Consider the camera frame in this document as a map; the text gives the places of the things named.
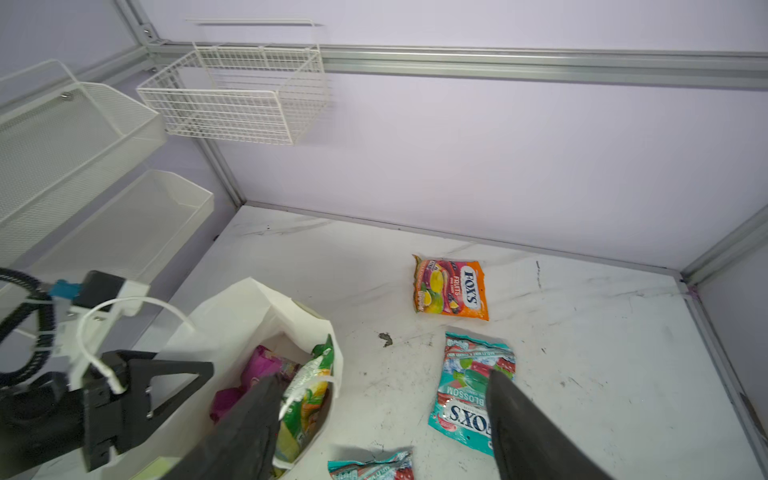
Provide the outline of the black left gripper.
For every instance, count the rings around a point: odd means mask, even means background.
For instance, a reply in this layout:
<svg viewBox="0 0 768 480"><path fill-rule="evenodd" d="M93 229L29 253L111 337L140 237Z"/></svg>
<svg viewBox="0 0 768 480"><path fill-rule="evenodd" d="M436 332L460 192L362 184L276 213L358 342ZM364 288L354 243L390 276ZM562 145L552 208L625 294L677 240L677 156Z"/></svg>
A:
<svg viewBox="0 0 768 480"><path fill-rule="evenodd" d="M214 374L211 362L155 356L122 352L128 380L122 394L94 366L77 390L63 372L3 388L1 469L27 471L81 448L96 450L98 467L121 432L123 444L144 443Z"/></svg>

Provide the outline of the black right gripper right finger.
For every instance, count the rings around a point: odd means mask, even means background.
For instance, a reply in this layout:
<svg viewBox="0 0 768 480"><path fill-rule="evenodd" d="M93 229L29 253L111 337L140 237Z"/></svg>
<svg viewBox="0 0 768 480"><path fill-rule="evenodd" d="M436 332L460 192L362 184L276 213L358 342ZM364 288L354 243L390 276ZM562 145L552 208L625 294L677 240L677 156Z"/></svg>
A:
<svg viewBox="0 0 768 480"><path fill-rule="evenodd" d="M490 373L486 409L502 479L608 479L510 378Z"/></svg>

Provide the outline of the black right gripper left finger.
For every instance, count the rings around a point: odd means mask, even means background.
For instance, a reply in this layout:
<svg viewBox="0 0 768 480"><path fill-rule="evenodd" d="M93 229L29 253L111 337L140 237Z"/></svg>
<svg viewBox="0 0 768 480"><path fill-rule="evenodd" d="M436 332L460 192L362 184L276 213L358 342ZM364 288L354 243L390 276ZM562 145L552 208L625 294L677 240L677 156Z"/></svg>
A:
<svg viewBox="0 0 768 480"><path fill-rule="evenodd" d="M271 478L284 391L276 377L262 379L164 477L178 480Z"/></svg>

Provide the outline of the teal Fox's candy bag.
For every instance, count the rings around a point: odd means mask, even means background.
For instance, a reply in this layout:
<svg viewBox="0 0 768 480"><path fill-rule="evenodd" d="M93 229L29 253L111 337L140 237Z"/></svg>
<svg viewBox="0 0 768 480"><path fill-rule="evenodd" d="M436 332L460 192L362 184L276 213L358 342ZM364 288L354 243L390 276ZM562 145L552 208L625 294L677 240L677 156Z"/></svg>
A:
<svg viewBox="0 0 768 480"><path fill-rule="evenodd" d="M333 480L414 480L412 452L400 451L385 460L329 461Z"/></svg>
<svg viewBox="0 0 768 480"><path fill-rule="evenodd" d="M490 374L512 379L516 357L509 345L491 338L448 331L438 388L428 425L481 453L492 455L492 427L486 406Z"/></svg>

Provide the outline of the magenta snack bag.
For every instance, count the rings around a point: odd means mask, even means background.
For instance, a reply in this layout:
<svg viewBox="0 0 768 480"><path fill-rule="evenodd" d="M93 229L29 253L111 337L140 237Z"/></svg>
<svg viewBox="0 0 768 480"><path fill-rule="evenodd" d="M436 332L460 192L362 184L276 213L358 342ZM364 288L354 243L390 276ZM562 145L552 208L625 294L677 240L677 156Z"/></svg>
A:
<svg viewBox="0 0 768 480"><path fill-rule="evenodd" d="M239 377L239 385L218 391L213 398L209 417L214 424L221 421L234 405L262 379L275 376L288 385L302 365L259 345L252 353Z"/></svg>

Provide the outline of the green candy bag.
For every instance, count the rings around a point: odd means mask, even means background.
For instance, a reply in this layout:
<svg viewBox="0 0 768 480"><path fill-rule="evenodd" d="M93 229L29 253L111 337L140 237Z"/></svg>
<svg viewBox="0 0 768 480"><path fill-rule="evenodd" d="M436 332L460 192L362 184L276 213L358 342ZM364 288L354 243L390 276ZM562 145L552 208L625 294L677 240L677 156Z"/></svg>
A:
<svg viewBox="0 0 768 480"><path fill-rule="evenodd" d="M320 428L321 410L333 383L335 348L332 337L316 345L286 388L279 411L273 467L277 476L293 467Z"/></svg>

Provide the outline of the floral paper gift bag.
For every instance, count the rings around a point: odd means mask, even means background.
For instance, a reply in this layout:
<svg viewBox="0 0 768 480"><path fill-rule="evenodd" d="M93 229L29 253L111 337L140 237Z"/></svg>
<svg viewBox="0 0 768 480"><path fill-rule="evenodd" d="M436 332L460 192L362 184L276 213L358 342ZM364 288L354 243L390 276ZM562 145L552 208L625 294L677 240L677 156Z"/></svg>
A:
<svg viewBox="0 0 768 480"><path fill-rule="evenodd" d="M212 378L139 446L101 470L101 479L131 479L158 458L182 458L212 433L215 394L241 383L254 350L263 344L276 354L303 361L312 349L332 339L335 359L326 408L340 394L343 355L330 321L290 297L252 279L243 279L205 300L190 315L192 328L181 325L158 352L158 360L208 362Z"/></svg>

